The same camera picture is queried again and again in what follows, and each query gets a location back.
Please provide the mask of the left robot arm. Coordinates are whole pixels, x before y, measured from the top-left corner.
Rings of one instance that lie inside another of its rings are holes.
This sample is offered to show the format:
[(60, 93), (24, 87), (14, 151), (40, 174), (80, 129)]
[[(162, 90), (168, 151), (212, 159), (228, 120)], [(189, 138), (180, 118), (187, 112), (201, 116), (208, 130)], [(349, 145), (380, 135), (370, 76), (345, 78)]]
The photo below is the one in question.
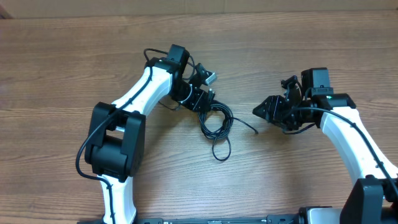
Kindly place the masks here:
[(185, 47), (172, 45), (161, 58), (146, 59), (144, 73), (125, 95), (93, 108), (78, 155), (91, 166), (88, 178), (101, 183), (105, 212), (98, 223), (136, 221), (132, 182), (143, 158), (146, 119), (155, 105), (169, 95), (190, 111), (209, 111), (214, 92), (200, 87), (215, 80), (216, 73), (195, 64)]

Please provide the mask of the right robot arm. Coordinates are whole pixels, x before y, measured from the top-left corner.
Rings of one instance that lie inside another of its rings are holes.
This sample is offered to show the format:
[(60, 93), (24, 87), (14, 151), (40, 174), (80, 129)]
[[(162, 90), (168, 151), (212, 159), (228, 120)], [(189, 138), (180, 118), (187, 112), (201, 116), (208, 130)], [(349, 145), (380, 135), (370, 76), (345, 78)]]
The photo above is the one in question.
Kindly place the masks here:
[(325, 67), (281, 80), (283, 95), (268, 96), (253, 114), (286, 135), (311, 127), (335, 146), (353, 188), (340, 209), (301, 207), (279, 223), (397, 223), (397, 166), (379, 149), (364, 127), (356, 104), (347, 93), (335, 93)]

